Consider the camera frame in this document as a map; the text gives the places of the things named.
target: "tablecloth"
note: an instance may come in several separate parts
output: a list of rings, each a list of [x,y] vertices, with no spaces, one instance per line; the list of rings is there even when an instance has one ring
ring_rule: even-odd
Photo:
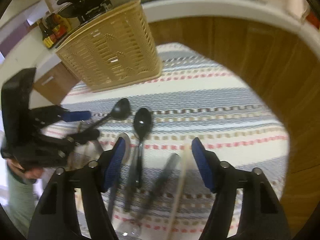
[[[134,113],[147,107],[153,114],[154,126],[144,145],[143,187],[137,191],[132,211],[123,212],[124,185],[129,164],[122,167],[124,178],[117,192],[113,225],[133,218],[160,174],[167,158],[179,153],[185,144],[199,137],[207,150],[214,151],[220,160],[238,169],[263,169],[278,197],[281,196],[287,167],[288,134],[261,99],[234,73],[207,59],[188,47],[170,43],[157,47],[163,60],[162,76],[148,82],[116,90],[91,93],[82,82],[77,84],[63,101],[71,111],[90,110],[93,119],[105,116],[113,105],[127,97],[133,115],[124,121],[111,121],[100,127],[100,142],[110,149],[119,133],[137,144],[132,121]],[[60,137],[74,132],[78,123],[63,122],[50,126],[46,133]],[[92,144],[79,147],[75,154],[75,168],[94,159]],[[180,165],[170,177],[164,194],[153,204],[142,221],[140,239],[164,237],[176,192]],[[109,193],[102,197],[108,206]],[[240,211],[241,190],[238,190],[229,236],[236,233]],[[198,168],[189,164],[183,195],[180,199],[172,239],[198,239],[207,221],[214,195],[204,186]],[[79,209],[79,223],[83,235],[89,236],[83,210]]]

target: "wooden surface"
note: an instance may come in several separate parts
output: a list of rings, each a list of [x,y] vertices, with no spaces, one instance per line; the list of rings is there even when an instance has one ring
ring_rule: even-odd
[[[79,79],[63,63],[59,63],[35,82],[33,87],[50,102],[59,105],[78,82]]]
[[[239,75],[290,135],[281,203],[294,236],[320,200],[320,63],[295,34],[241,19],[190,17],[150,24],[157,45],[180,42]]]

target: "transparent plastic utensil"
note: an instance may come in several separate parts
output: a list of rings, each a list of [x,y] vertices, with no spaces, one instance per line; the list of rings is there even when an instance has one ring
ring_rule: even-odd
[[[137,217],[132,220],[127,220],[119,226],[117,231],[120,232],[122,236],[137,238],[141,234],[141,220],[144,218],[147,211],[152,206],[154,200],[162,194],[166,182],[169,179],[173,169],[176,167],[179,160],[180,156],[176,153],[170,156],[170,158],[167,160],[167,163],[163,171],[157,178],[152,190],[150,191],[149,196],[143,203],[142,207],[139,209]]]

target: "basket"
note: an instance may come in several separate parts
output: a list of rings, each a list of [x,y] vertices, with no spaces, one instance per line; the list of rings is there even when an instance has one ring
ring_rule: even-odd
[[[71,34],[56,53],[93,92],[154,79],[162,70],[140,0],[87,23]]]

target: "countertop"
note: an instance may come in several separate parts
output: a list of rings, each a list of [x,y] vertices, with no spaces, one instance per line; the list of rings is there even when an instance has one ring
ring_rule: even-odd
[[[320,35],[308,22],[257,0],[154,0],[142,4],[148,22],[192,16],[221,16],[254,20],[296,33],[320,59]],[[55,49],[47,50],[38,28],[32,30],[9,53],[0,66],[0,85],[23,68],[36,66],[36,80],[60,62]],[[39,93],[31,95],[30,107],[51,103]]]

